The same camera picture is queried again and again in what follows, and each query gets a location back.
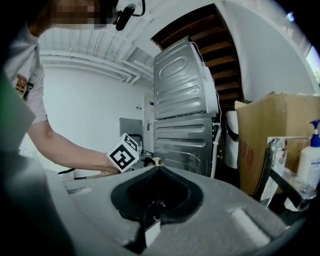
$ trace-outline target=blue pump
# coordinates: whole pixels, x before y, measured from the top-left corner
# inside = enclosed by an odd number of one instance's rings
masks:
[[[310,124],[313,124],[314,126],[314,134],[311,138],[310,146],[312,148],[320,148],[320,134],[318,134],[318,125],[320,123],[320,120],[315,120],[310,122]]]

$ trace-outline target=chrome faucet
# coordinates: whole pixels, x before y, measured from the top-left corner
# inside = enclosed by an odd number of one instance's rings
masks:
[[[261,179],[253,198],[266,207],[269,206],[278,187],[291,200],[298,211],[308,209],[312,199],[317,196],[317,190],[302,180],[294,172],[285,167],[287,140],[309,139],[308,137],[268,137],[269,148],[266,150]]]

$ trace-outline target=person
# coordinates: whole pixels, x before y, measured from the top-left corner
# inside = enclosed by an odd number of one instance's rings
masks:
[[[118,0],[110,0],[115,9]],[[8,49],[4,73],[16,92],[35,114],[27,134],[37,150],[55,164],[71,169],[118,174],[107,154],[80,147],[50,126],[43,102],[44,68],[40,61],[39,36],[54,27],[75,28],[99,19],[99,0],[49,0],[33,20],[21,28]]]

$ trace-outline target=white cube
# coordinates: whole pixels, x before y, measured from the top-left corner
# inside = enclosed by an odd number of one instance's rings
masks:
[[[124,133],[106,154],[111,162],[124,173],[139,160],[138,143]]]

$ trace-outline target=wooden staircase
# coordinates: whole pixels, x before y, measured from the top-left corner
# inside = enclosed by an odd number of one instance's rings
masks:
[[[210,69],[224,113],[243,98],[237,51],[216,6],[194,10],[159,31],[152,39],[162,50],[189,36]]]

